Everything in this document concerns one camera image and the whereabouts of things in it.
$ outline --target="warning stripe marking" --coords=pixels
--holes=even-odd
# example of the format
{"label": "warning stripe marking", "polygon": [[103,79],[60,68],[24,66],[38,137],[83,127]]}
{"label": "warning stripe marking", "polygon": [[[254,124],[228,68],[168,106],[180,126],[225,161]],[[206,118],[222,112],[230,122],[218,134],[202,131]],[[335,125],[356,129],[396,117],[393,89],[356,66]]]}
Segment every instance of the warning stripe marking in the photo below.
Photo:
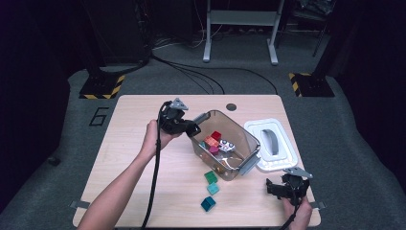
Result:
{"label": "warning stripe marking", "polygon": [[119,77],[117,79],[116,86],[112,90],[111,94],[103,94],[103,95],[82,94],[79,97],[81,99],[113,99],[119,93],[120,88],[122,87],[124,79],[125,79],[125,76],[121,76],[121,77]]}

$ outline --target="yellow and black hazard tape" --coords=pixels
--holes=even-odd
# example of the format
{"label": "yellow and black hazard tape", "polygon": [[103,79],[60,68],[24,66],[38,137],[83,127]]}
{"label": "yellow and black hazard tape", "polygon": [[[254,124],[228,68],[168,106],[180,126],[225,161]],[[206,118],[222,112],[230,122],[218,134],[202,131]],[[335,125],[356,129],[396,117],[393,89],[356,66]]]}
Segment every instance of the yellow and black hazard tape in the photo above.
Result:
{"label": "yellow and black hazard tape", "polygon": [[295,91],[296,97],[301,97],[302,92],[301,88],[299,87],[299,84],[297,82],[297,76],[311,76],[310,74],[307,73],[289,73],[289,78],[290,82],[292,83],[293,91]]}
{"label": "yellow and black hazard tape", "polygon": [[117,96],[120,91],[120,87],[122,87],[123,81],[125,76],[122,75],[117,79],[116,85],[112,89],[111,93],[107,94],[80,94],[80,99],[113,99]]}

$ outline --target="green cube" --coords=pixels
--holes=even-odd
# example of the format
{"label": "green cube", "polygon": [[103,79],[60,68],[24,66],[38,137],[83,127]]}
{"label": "green cube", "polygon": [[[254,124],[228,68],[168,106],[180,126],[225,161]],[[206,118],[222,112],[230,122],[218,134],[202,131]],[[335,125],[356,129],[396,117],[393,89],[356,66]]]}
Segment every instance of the green cube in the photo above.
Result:
{"label": "green cube", "polygon": [[214,174],[213,171],[206,172],[206,173],[204,174],[204,176],[206,177],[207,182],[209,182],[209,184],[212,184],[212,183],[216,183],[216,182],[217,182],[217,176],[215,176],[215,174]]}

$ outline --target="wooden table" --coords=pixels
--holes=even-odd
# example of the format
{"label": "wooden table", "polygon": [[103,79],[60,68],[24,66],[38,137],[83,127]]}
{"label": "wooden table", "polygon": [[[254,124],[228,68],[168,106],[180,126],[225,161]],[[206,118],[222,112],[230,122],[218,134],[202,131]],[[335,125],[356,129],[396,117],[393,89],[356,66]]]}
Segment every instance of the wooden table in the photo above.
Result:
{"label": "wooden table", "polygon": [[[203,112],[218,109],[239,123],[268,118],[278,119],[293,148],[299,154],[282,100],[271,95],[128,95],[121,96],[111,118],[99,154],[81,197],[92,202],[121,173],[138,153],[147,123],[156,119],[163,102],[180,98],[189,107],[184,119],[192,120]],[[237,109],[229,111],[227,104]],[[299,164],[303,167],[298,155]],[[147,211],[154,160],[146,167],[117,227],[139,227]],[[285,222],[282,202],[266,193],[265,179],[282,184],[284,172],[263,173],[253,168],[232,181],[219,178],[220,191],[213,195],[215,207],[209,212],[200,206],[209,196],[204,173],[211,169],[194,153],[192,142],[184,133],[161,152],[160,170],[152,212],[147,227],[268,227]],[[311,188],[309,201],[314,201]],[[78,208],[73,219],[78,226],[85,209]],[[314,210],[310,226],[320,224]]]}

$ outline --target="teal cube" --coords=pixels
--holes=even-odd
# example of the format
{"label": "teal cube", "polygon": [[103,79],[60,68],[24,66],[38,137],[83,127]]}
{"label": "teal cube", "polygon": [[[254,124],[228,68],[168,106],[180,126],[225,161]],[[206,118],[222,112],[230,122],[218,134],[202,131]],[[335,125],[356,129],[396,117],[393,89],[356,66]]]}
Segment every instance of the teal cube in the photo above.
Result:
{"label": "teal cube", "polygon": [[207,196],[203,202],[201,203],[201,206],[206,212],[209,212],[214,206],[215,206],[215,201],[212,199],[211,196]]}
{"label": "teal cube", "polygon": [[212,183],[209,186],[207,186],[207,190],[209,191],[209,193],[211,195],[214,195],[219,191],[218,186],[217,186],[216,183]]}

